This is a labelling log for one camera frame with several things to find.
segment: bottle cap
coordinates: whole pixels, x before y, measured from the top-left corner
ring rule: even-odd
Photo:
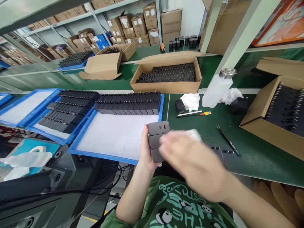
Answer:
[[[224,79],[230,79],[237,73],[236,69],[233,68],[223,68],[219,73],[219,76]]]

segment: finger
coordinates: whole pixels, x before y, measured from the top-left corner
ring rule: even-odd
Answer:
[[[171,153],[170,149],[166,147],[166,145],[161,145],[159,147],[159,152],[163,156],[163,158],[183,177],[185,176],[185,172],[183,171],[183,164],[179,157],[174,156]]]

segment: white plastic bottle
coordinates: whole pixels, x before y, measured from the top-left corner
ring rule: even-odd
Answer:
[[[214,108],[232,86],[232,77],[237,73],[233,68],[224,68],[215,75],[202,98],[202,106]]]

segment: gray charger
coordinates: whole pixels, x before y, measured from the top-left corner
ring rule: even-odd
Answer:
[[[160,163],[164,161],[164,158],[159,153],[160,147],[159,139],[164,134],[170,131],[170,125],[168,121],[155,122],[147,124],[148,127],[148,141],[150,146],[150,152],[154,163]]]

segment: small orange object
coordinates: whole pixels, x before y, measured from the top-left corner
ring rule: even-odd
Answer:
[[[159,46],[159,50],[162,52],[165,52],[165,45],[164,43],[161,43],[161,45]]]

